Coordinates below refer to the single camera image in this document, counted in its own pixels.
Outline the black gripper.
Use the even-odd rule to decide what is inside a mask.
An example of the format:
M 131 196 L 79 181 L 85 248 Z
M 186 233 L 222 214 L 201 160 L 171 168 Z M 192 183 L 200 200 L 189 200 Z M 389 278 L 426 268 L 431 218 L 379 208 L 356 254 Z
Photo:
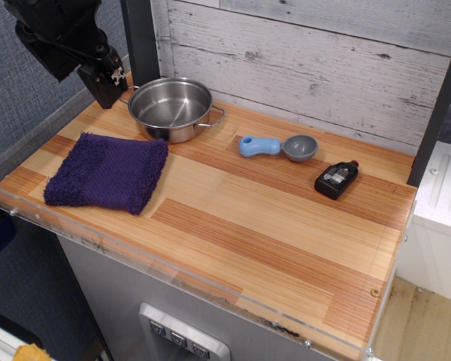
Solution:
M 97 7 L 15 7 L 15 32 L 26 49 L 62 81 L 77 70 L 98 104 L 110 109 L 128 89 L 122 61 L 95 21 Z

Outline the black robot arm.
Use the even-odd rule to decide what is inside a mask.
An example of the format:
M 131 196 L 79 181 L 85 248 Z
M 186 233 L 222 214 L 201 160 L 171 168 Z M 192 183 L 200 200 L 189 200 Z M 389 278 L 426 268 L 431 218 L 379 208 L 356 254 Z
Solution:
M 98 104 L 109 109 L 128 89 L 123 62 L 96 24 L 100 1 L 5 1 L 26 49 L 62 81 L 76 71 Z

